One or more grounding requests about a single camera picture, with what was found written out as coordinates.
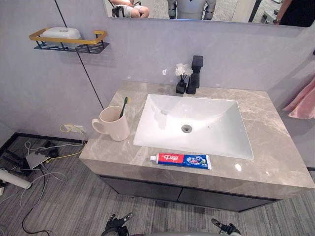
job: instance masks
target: small black vase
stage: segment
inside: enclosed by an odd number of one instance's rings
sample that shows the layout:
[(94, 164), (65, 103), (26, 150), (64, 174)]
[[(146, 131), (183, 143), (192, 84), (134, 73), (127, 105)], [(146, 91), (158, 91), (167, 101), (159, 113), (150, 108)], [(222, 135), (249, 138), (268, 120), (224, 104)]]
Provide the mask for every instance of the small black vase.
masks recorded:
[(182, 80), (180, 80), (176, 85), (176, 93), (184, 94), (186, 90), (186, 83)]

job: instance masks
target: toothpaste tube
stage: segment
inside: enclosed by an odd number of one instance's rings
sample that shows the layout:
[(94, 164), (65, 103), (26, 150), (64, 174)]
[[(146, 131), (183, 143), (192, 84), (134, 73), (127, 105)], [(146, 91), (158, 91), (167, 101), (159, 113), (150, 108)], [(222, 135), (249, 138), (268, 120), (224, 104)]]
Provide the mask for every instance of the toothpaste tube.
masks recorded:
[(150, 156), (150, 160), (158, 164), (212, 169), (209, 155), (159, 153), (156, 156)]

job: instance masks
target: mirror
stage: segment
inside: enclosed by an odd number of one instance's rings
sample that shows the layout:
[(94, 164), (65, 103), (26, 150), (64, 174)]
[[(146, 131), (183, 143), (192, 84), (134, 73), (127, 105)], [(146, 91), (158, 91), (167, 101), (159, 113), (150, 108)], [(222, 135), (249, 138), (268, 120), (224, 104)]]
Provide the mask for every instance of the mirror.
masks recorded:
[(108, 17), (190, 19), (309, 27), (315, 0), (103, 0)]

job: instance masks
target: cabinet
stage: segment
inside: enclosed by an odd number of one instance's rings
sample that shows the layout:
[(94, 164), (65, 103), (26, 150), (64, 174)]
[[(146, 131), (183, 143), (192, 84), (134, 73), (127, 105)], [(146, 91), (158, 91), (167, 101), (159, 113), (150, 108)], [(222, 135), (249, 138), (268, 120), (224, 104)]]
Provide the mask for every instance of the cabinet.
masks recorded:
[(243, 211), (276, 201), (276, 199), (222, 193), (184, 186), (171, 186), (139, 180), (104, 176), (101, 176), (101, 179), (119, 194), (188, 203), (232, 211)]
[(108, 183), (116, 192), (136, 197), (177, 201), (177, 198), (182, 191), (181, 187), (169, 185), (108, 177), (101, 177), (101, 179)]

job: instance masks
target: soap bar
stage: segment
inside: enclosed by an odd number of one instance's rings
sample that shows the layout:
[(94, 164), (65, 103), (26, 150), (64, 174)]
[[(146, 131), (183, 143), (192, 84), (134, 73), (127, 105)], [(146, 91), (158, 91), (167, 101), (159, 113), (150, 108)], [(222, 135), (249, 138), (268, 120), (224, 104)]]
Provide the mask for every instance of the soap bar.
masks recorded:
[[(47, 38), (68, 38), (68, 39), (81, 39), (80, 32), (74, 28), (66, 28), (66, 27), (53, 27), (46, 30), (42, 37)], [(46, 42), (48, 46), (58, 46), (60, 47), (61, 44), (58, 42)], [(78, 44), (73, 43), (64, 43), (65, 47), (75, 48), (79, 46)]]

